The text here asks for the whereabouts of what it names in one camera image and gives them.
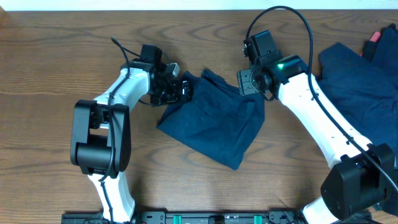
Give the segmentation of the navy blue shorts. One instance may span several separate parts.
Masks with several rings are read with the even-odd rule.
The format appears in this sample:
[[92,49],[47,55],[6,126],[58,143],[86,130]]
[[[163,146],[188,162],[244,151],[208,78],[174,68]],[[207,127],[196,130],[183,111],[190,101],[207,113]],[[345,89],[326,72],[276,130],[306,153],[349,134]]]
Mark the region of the navy blue shorts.
[[168,105],[157,128],[210,159],[239,169],[264,123],[263,97],[242,96],[239,88],[209,69],[200,77],[185,72],[182,79],[193,89],[192,100]]

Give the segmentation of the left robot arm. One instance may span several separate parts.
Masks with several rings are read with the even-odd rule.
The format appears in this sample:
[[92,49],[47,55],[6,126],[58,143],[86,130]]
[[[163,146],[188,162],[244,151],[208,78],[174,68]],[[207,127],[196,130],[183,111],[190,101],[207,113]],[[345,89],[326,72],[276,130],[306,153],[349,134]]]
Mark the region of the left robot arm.
[[142,60],[123,66],[116,81],[94,100],[79,100],[73,112],[70,158],[95,186],[103,211],[64,214],[62,223],[137,223],[126,168],[131,156],[130,113],[144,95],[153,106],[189,100],[177,63]]

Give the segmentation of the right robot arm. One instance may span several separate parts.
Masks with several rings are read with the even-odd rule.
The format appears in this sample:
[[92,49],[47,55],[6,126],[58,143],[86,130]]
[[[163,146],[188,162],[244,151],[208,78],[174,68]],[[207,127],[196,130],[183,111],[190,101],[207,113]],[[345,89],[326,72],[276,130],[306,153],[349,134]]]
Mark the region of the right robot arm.
[[300,120],[321,149],[330,172],[321,196],[301,209],[302,223],[336,223],[389,199],[395,157],[387,144],[375,146],[340,114],[297,55],[254,59],[237,73],[243,96],[270,94]]

